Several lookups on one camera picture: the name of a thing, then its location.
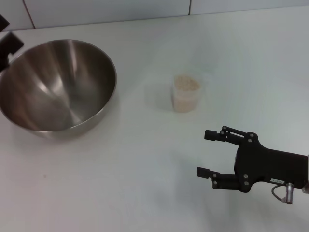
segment plastic cup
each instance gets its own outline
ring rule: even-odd
[[[185,73],[172,79],[172,101],[176,112],[194,110],[203,92],[203,80],[197,74]]]

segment white tabletop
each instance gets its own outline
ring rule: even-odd
[[[309,153],[308,22],[309,7],[295,7],[17,31],[20,52],[57,39],[98,46],[118,86],[103,121],[75,140],[36,137],[0,114],[0,230],[308,231],[300,190],[286,205],[272,184],[245,194],[196,177],[197,166],[234,173],[237,146],[203,139],[223,125]],[[211,77],[198,108],[178,114],[169,84],[187,66]]]

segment metal mixing bowl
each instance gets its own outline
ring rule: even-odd
[[[3,71],[0,108],[36,135],[62,138],[96,125],[115,88],[114,64],[99,48],[51,41],[21,54]]]

